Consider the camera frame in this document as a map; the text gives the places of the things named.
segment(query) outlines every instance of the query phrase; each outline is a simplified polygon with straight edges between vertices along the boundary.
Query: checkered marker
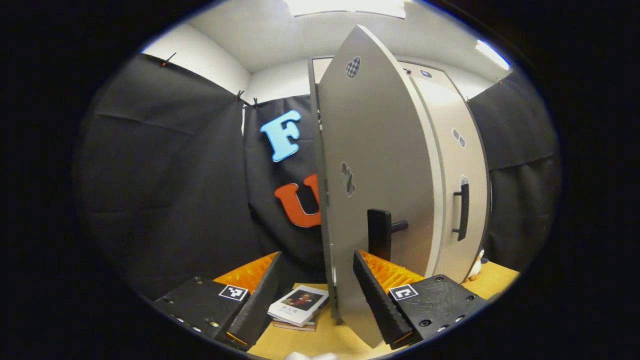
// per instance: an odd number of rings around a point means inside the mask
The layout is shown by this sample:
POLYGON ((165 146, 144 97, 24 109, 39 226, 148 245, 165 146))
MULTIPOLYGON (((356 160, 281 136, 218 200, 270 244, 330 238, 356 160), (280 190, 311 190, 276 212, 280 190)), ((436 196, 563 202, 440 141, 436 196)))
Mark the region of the checkered marker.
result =
POLYGON ((247 289, 227 285, 218 295, 227 299, 242 301, 247 292, 247 289))
POLYGON ((358 75, 358 70, 360 70, 360 57, 356 56, 353 60, 349 61, 346 70, 349 79, 355 78, 356 75, 358 75))
POLYGON ((402 286, 396 286, 395 288, 390 288, 389 293, 396 300, 404 300, 410 297, 414 297, 418 295, 418 292, 413 289, 413 286, 407 284, 402 286))

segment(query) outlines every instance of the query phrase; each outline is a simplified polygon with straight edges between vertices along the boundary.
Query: black fabric backdrop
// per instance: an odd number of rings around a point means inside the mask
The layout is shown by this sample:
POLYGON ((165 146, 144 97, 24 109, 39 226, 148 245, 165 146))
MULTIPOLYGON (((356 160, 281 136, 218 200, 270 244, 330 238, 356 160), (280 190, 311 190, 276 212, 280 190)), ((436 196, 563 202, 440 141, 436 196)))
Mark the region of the black fabric backdrop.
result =
POLYGON ((264 102, 258 104, 258 108, 248 106, 244 113, 244 159, 252 218, 260 241, 260 251, 283 252, 284 286, 292 286, 294 282, 326 282, 320 225, 294 225, 274 195, 280 186, 296 183, 304 211, 307 214, 319 211, 311 188, 303 184, 304 178, 316 174, 310 111, 310 96, 301 95, 264 102), (260 132, 260 127, 290 110, 296 110, 301 115, 300 121, 294 122, 300 130, 300 137, 290 139, 300 148, 293 155, 275 163, 271 159, 271 143, 267 134, 260 132))
POLYGON ((484 256, 522 271, 547 240, 561 190, 557 136, 530 82, 512 72, 468 102, 492 182, 484 256))
POLYGON ((139 54, 103 89, 76 179, 91 235, 152 300, 265 254, 246 205, 244 102, 161 62, 139 54))

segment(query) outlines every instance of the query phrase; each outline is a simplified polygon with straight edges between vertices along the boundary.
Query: black cabinet handle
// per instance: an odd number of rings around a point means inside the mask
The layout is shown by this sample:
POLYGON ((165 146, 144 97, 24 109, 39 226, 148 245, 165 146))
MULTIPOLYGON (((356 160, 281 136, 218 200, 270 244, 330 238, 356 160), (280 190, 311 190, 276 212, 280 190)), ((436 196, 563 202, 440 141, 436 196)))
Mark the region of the black cabinet handle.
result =
POLYGON ((381 259, 391 260, 391 234, 409 227, 406 220, 391 222, 391 213, 386 210, 367 210, 369 253, 381 259))
POLYGON ((467 222, 469 220, 469 184, 460 187, 459 192, 454 192, 455 196, 462 196, 462 206, 460 206, 460 228, 453 229, 454 233, 458 233, 458 241, 464 239, 467 235, 467 222))

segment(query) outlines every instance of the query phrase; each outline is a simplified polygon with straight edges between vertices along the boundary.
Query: stack of books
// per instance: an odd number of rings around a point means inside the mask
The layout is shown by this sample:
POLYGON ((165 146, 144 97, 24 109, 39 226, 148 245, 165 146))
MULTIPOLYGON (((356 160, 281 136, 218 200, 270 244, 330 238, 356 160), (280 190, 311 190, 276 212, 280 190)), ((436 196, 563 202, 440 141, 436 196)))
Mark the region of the stack of books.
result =
POLYGON ((318 311, 329 299, 329 292, 300 285, 269 306, 275 327, 315 331, 318 311))

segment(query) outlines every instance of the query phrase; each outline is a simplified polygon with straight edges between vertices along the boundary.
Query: cabinet door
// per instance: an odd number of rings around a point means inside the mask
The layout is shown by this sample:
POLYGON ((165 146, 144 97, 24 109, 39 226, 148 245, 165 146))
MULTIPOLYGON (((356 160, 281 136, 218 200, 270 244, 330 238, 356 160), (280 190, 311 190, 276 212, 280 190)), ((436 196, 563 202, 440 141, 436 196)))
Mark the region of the cabinet door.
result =
POLYGON ((387 210, 393 222, 409 223, 392 235, 391 261, 425 274, 434 232, 442 232, 434 227, 443 213, 442 201, 434 202, 443 194, 437 146, 410 78, 363 26, 331 60, 317 97, 323 241, 333 260, 337 311, 375 347, 382 336, 353 273, 353 253, 368 250, 367 210, 387 210))
POLYGON ((490 190, 484 149, 467 104, 445 72, 416 64, 401 64, 422 99, 436 134, 444 175, 444 208, 438 260, 433 273, 462 282, 474 264, 486 226, 490 190), (461 184, 468 183, 468 211, 462 211, 461 184), (466 222, 466 235, 459 229, 466 222))

